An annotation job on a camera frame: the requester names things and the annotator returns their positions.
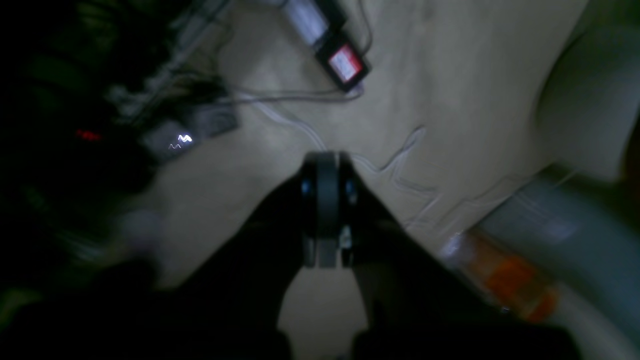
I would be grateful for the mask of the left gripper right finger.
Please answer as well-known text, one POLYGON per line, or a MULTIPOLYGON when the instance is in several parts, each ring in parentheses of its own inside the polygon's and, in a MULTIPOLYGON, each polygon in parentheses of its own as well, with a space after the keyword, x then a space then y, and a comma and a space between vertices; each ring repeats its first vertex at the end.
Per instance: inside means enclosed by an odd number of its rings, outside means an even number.
POLYGON ((352 271, 368 330, 354 360, 580 360, 567 330, 489 304, 412 239, 347 153, 317 155, 317 263, 352 271))

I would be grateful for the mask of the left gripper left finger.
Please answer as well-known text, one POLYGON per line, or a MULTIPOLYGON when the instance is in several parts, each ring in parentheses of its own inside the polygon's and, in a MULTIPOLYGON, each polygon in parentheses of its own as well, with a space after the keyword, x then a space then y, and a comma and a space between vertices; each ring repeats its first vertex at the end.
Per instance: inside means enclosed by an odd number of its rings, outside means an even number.
POLYGON ((304 265, 314 164, 307 155, 178 287, 154 289, 149 260, 114 265, 81 290, 23 306, 1 333, 1 358, 291 360, 278 319, 304 265))

